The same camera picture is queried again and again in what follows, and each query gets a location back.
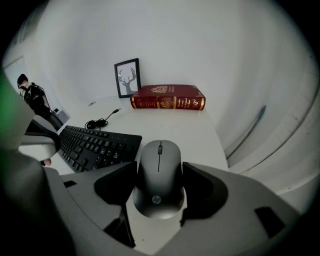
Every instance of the mouse scroll wheel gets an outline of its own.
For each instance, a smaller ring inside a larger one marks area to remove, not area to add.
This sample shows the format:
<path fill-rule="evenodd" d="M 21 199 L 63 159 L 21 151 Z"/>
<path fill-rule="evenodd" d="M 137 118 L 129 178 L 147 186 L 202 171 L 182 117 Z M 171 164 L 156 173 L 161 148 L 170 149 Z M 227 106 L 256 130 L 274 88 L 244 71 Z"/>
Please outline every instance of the mouse scroll wheel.
<path fill-rule="evenodd" d="M 159 155 L 162 154 L 162 146 L 159 146 L 159 148 L 158 148 L 158 154 L 159 154 Z"/>

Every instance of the computer mouse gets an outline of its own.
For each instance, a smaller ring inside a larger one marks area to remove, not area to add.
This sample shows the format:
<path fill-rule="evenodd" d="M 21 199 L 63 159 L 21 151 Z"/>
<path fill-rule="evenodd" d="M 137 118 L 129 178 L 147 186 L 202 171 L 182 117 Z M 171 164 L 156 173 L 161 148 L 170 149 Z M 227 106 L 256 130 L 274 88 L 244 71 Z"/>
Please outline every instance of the computer mouse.
<path fill-rule="evenodd" d="M 133 203 L 146 217 L 168 219 L 179 212 L 185 194 L 179 147 L 169 140 L 154 140 L 141 152 Z"/>

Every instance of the desk surface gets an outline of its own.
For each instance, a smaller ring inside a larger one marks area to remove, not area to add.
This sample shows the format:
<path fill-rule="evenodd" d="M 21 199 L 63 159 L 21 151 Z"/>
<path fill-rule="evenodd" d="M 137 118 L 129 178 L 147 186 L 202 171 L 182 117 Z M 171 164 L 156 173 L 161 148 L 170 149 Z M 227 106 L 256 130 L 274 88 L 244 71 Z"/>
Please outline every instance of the desk surface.
<path fill-rule="evenodd" d="M 102 131 L 141 135 L 142 141 L 135 160 L 139 164 L 142 148 L 154 140 L 169 140 L 176 143 L 181 151 L 183 162 L 196 163 L 228 170 L 227 160 L 216 134 L 212 121 L 206 111 L 183 109 L 133 109 L 129 98 L 106 97 L 91 106 L 79 109 L 79 114 L 66 122 L 66 125 L 84 127 L 89 120 L 107 118 Z M 74 173 L 64 160 L 55 154 L 51 167 L 60 175 Z M 143 216 L 134 206 L 132 194 L 127 203 L 130 228 L 136 244 L 135 250 L 154 254 L 165 245 L 180 229 L 182 210 L 187 207 L 186 200 L 180 212 L 169 219 L 151 219 Z"/>

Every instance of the keyboard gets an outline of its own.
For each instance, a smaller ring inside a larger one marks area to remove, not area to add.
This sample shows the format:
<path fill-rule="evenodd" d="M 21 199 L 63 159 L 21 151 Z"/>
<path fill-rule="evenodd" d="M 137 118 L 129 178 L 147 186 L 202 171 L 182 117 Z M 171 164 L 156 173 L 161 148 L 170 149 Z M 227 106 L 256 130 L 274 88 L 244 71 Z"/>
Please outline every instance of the keyboard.
<path fill-rule="evenodd" d="M 66 126 L 59 134 L 58 153 L 76 172 L 86 172 L 135 160 L 142 137 Z"/>

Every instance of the book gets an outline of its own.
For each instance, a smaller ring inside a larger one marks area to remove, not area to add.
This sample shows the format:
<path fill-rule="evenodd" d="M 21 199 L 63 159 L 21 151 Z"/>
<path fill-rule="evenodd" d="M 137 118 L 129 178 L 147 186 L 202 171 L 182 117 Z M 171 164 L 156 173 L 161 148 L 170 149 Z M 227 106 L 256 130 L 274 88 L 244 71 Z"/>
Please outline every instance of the book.
<path fill-rule="evenodd" d="M 205 96 L 194 85 L 146 85 L 130 98 L 134 109 L 203 110 Z"/>

